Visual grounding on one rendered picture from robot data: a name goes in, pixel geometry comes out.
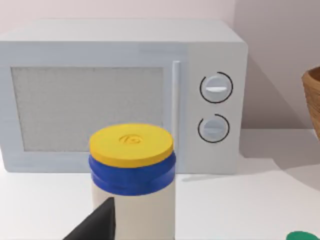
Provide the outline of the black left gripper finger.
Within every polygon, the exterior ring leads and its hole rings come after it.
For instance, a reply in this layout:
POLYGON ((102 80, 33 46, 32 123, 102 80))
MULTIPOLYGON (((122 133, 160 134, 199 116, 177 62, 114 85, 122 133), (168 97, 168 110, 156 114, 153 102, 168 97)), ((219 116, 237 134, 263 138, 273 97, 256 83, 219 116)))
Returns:
POLYGON ((62 240, 115 240, 114 197, 107 198, 62 240))

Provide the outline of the white jar with yellow lid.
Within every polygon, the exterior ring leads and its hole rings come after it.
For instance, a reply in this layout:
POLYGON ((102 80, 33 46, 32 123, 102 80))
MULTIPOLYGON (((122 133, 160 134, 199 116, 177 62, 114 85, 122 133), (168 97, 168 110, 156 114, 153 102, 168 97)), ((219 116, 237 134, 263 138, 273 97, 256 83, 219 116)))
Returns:
POLYGON ((89 139, 92 201, 113 198, 114 240, 175 240, 176 155, 166 129, 111 125, 89 139))

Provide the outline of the pale microwave oven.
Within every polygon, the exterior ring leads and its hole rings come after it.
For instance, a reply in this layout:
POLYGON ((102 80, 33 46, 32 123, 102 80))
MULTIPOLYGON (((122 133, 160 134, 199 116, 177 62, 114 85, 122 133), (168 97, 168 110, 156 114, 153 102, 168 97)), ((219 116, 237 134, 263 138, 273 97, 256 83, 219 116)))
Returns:
POLYGON ((172 65, 180 61, 176 171, 232 174, 239 158, 248 46, 214 19, 42 19, 0 34, 0 149, 16 173, 89 170, 90 136, 149 123, 172 134, 172 65), (209 103, 204 77, 233 82, 209 103), (230 132, 203 141, 201 119, 224 116, 230 132))

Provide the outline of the pale microwave knob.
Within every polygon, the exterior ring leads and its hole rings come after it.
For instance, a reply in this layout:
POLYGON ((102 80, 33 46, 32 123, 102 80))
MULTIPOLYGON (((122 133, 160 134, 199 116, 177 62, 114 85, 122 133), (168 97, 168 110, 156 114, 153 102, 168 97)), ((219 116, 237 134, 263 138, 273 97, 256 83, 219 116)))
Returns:
POLYGON ((216 113, 212 118, 202 118, 198 123, 197 132, 203 141, 217 144, 229 135, 230 123, 223 115, 216 113))
POLYGON ((233 93, 233 81, 224 72, 204 77, 200 83, 201 96, 209 103, 219 104, 225 102, 233 93))

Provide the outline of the green round object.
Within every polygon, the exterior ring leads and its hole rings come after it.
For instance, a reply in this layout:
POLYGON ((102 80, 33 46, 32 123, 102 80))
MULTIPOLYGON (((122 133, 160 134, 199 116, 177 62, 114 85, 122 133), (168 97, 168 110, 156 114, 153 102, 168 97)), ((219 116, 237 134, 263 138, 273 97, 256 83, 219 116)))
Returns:
POLYGON ((320 238, 310 232, 292 231, 287 234, 285 240, 320 240, 320 238))

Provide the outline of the woven wooden basket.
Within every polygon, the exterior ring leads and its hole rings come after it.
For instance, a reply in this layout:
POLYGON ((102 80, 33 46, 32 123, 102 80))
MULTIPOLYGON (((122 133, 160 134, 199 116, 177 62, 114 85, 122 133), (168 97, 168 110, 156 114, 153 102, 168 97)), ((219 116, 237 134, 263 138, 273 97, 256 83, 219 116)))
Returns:
POLYGON ((301 79, 310 119, 320 141, 320 66, 307 70, 301 79))

